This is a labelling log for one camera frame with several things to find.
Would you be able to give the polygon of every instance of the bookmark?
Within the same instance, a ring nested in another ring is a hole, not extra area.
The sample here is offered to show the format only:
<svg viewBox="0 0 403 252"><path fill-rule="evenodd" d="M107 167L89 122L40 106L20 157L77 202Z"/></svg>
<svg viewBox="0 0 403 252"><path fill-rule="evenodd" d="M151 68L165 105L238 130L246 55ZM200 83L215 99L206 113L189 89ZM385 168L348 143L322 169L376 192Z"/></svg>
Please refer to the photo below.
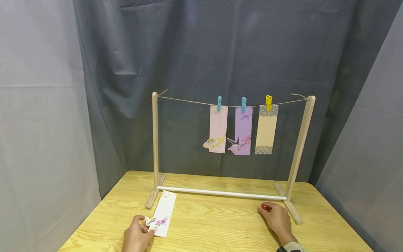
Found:
<svg viewBox="0 0 403 252"><path fill-rule="evenodd" d="M146 219L146 225L150 226L148 230L155 230L155 236L166 237L172 211L174 210L175 200L176 193L165 190L162 191L154 217Z"/></svg>
<svg viewBox="0 0 403 252"><path fill-rule="evenodd" d="M210 138L203 144L209 152L225 153L226 125L228 118L228 106L210 107Z"/></svg>
<svg viewBox="0 0 403 252"><path fill-rule="evenodd" d="M235 155L251 154L252 113L252 107L235 109L235 139L228 138L232 144L228 150Z"/></svg>
<svg viewBox="0 0 403 252"><path fill-rule="evenodd" d="M267 111L266 105L260 105L258 133L256 134L256 155L267 155L273 151L274 135L276 133L278 105L271 105Z"/></svg>

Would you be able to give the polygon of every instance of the pink bookmark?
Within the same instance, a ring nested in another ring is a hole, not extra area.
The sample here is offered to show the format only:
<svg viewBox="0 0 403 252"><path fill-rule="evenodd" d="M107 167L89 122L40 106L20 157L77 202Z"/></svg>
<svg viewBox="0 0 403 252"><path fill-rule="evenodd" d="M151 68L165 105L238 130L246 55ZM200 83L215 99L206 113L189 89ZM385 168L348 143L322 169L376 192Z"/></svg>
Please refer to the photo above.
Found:
<svg viewBox="0 0 403 252"><path fill-rule="evenodd" d="M203 144L203 147L210 152L225 153L226 125L228 118L228 106L210 107L210 138Z"/></svg>
<svg viewBox="0 0 403 252"><path fill-rule="evenodd" d="M253 108L235 109L235 139L229 139L232 146L228 149L235 155L249 156L251 154L251 135L252 135L252 113Z"/></svg>

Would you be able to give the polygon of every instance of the hand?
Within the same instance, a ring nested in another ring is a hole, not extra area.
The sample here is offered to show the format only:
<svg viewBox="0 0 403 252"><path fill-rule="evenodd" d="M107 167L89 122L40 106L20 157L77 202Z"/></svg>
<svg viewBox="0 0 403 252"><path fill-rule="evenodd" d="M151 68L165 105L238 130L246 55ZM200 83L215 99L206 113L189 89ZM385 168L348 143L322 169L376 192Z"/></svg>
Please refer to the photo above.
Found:
<svg viewBox="0 0 403 252"><path fill-rule="evenodd" d="M258 212L266 219L269 228L276 233L281 246L284 247L290 242L298 242L291 233L291 220L287 210L279 204L271 202L263 202L262 204L268 206L269 209L271 208L271 211L267 212L263 208L258 207Z"/></svg>
<svg viewBox="0 0 403 252"><path fill-rule="evenodd" d="M130 227L125 230L122 252L144 252L150 245L154 230L148 232L147 227L139 224L142 220L144 220L143 215L134 216Z"/></svg>

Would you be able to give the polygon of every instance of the wooden frame stand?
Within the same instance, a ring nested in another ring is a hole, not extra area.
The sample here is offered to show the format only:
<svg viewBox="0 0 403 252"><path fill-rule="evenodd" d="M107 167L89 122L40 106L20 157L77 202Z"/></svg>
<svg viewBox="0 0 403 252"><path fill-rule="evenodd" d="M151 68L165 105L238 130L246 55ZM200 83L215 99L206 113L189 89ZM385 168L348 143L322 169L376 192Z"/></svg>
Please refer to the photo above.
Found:
<svg viewBox="0 0 403 252"><path fill-rule="evenodd" d="M301 128L299 129L299 135L297 140L297 146L295 148L293 162L291 164L290 175L288 177L288 182L285 191L280 184L274 183L273 186L276 189L279 196L272 195L260 195L260 194L244 194L236 192L222 192L222 191L210 191L210 190L200 190L191 188L178 188L178 187L167 187L162 186L166 175L159 173L158 170L158 94L152 94L152 119L153 119L153 149L154 149L154 188L150 193L150 196L145 203L145 207L150 210L157 198L158 192L160 190L168 190L172 192L187 192L195 194L210 194L210 195L221 195L221 196L232 196L232 197L243 197L243 198L256 198L262 200L282 200L284 205L290 212L292 218L297 225L302 224L301 215L298 213L297 209L291 203L291 193L297 178L299 163L301 161L301 156L303 148L305 145L306 136L309 129L309 124L311 122L312 112L314 110L316 98L314 96L308 96L306 100L305 110L302 117Z"/></svg>

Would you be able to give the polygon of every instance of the yellow clothespin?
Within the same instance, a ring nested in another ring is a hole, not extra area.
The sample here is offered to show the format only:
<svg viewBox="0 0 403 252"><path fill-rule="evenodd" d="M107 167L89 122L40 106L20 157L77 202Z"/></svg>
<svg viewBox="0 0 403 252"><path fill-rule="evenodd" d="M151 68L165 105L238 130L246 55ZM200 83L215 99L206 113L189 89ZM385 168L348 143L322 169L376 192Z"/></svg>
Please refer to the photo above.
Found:
<svg viewBox="0 0 403 252"><path fill-rule="evenodd" d="M266 111L270 111L272 109L272 96L266 96Z"/></svg>

